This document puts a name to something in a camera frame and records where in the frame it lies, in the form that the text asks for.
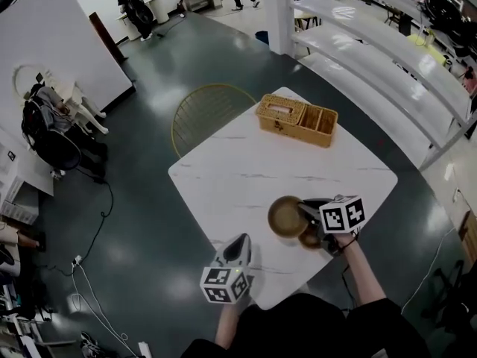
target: black shirt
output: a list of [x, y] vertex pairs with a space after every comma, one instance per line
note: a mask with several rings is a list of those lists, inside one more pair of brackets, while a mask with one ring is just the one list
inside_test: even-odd
[[313, 295], [293, 295], [274, 308], [248, 307], [229, 350], [196, 339], [182, 358], [343, 357], [430, 358], [426, 343], [387, 298], [351, 310], [347, 317]]

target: wooden bowl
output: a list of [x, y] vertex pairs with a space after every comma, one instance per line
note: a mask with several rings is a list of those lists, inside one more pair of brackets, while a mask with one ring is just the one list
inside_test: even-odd
[[316, 251], [321, 248], [321, 239], [318, 237], [318, 230], [316, 227], [308, 227], [298, 236], [300, 244], [311, 251]]
[[268, 224], [280, 237], [293, 239], [298, 237], [309, 225], [294, 196], [283, 196], [275, 200], [268, 210]]

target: glossy floor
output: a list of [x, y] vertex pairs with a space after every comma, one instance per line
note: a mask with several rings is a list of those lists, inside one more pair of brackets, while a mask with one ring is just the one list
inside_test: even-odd
[[[178, 23], [172, 19], [159, 28]], [[368, 223], [360, 243], [388, 296], [404, 304], [429, 270], [443, 235], [452, 229], [444, 209], [421, 174], [389, 137], [352, 102], [315, 73], [287, 56], [221, 23], [190, 14], [164, 39], [127, 43], [124, 70], [136, 81], [137, 92], [104, 120], [110, 129], [98, 136], [108, 144], [107, 180], [114, 209], [106, 220], [83, 267], [104, 313], [119, 334], [149, 343], [153, 357], [179, 357], [194, 338], [214, 336], [220, 307], [208, 304], [198, 282], [214, 249], [198, 227], [168, 176], [177, 161], [171, 144], [171, 121], [177, 105], [204, 84], [232, 84], [256, 100], [282, 86], [305, 99], [340, 113], [340, 124], [364, 143], [397, 175], [399, 182]], [[70, 172], [55, 186], [54, 198], [42, 198], [37, 227], [47, 236], [48, 251], [40, 264], [56, 265], [65, 273], [83, 255], [107, 211], [106, 186]], [[450, 272], [463, 251], [456, 233], [442, 243], [435, 267]], [[334, 259], [309, 281], [312, 293], [337, 306], [350, 305]], [[53, 322], [42, 326], [47, 341], [78, 339], [81, 330], [104, 346], [130, 355], [85, 306], [77, 310], [71, 277], [42, 270]], [[81, 271], [75, 272], [79, 291], [98, 309]], [[347, 276], [354, 291], [351, 277]], [[405, 316], [424, 335], [433, 323], [420, 311], [434, 296], [426, 282], [406, 307]], [[76, 349], [65, 357], [80, 356]]]

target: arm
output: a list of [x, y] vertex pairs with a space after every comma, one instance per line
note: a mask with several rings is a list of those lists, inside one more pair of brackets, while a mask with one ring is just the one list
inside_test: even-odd
[[351, 273], [358, 288], [359, 302], [361, 305], [386, 298], [386, 294], [379, 285], [363, 250], [357, 241], [353, 241], [350, 234], [335, 235], [339, 245], [344, 248], [344, 256], [350, 264]]
[[239, 310], [236, 305], [224, 305], [221, 318], [218, 322], [215, 343], [224, 349], [228, 349], [236, 335], [239, 322]]

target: woven tissue box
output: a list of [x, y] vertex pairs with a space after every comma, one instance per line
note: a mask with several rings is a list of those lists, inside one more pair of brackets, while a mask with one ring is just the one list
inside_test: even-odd
[[279, 95], [264, 95], [256, 110], [260, 128], [320, 147], [330, 147], [338, 113]]

